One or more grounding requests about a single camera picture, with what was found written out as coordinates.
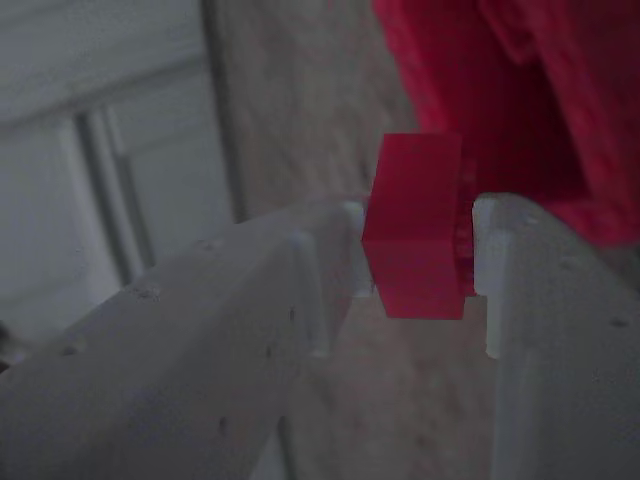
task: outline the small hole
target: small hole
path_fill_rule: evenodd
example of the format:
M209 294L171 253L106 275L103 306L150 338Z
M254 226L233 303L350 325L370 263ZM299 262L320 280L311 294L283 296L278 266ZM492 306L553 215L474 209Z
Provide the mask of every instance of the small hole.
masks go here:
M539 220L533 215L529 214L525 217L524 223L529 226L533 226L533 225L537 225L539 223Z
M572 255L566 255L560 259L560 268L564 270L575 270L579 266L578 259Z
M227 417L222 417L218 422L218 432L220 432L220 435L222 435L223 437L226 437L228 429L229 420L227 420Z
M626 320L619 318L619 317L613 317L610 321L609 324L612 327L615 328L625 328L629 326L629 322L627 322Z
M80 353L78 347L74 345L67 345L62 349L60 355L62 355L63 357L70 357L71 355L77 355L78 353Z
M60 356L62 357L71 357L73 355L78 355L82 353L87 348L87 342L84 337L75 338L69 345L65 346L60 350Z

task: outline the red plastic block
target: red plastic block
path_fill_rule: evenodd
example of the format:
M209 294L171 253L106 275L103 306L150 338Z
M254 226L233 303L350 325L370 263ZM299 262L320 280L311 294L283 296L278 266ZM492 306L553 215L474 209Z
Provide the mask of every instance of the red plastic block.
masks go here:
M470 165L459 135L385 135L363 245L387 315L462 317L473 289Z

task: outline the red block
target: red block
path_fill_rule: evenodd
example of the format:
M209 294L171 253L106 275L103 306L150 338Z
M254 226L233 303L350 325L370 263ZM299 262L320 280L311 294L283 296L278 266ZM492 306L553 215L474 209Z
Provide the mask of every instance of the red block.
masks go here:
M473 290L471 165L459 135L384 137L362 240L387 315L462 317Z

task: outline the white plastic piece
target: white plastic piece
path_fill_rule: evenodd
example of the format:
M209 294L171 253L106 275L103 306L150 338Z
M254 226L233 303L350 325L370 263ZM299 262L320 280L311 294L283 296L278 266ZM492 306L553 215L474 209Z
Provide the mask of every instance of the white plastic piece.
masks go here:
M483 197L474 214L500 323L492 479L637 479L638 292L530 201Z
M487 297L487 355L500 357L500 329L505 304L507 262L511 253L512 232L492 221L497 200L483 197L473 208L474 288Z
M298 205L201 241L5 372L0 476L248 478L366 277L356 212Z
M362 248L362 231L364 230L365 203L363 200L344 202L344 208L351 221L351 265L353 272L353 296L369 297L375 285L369 270L369 262Z

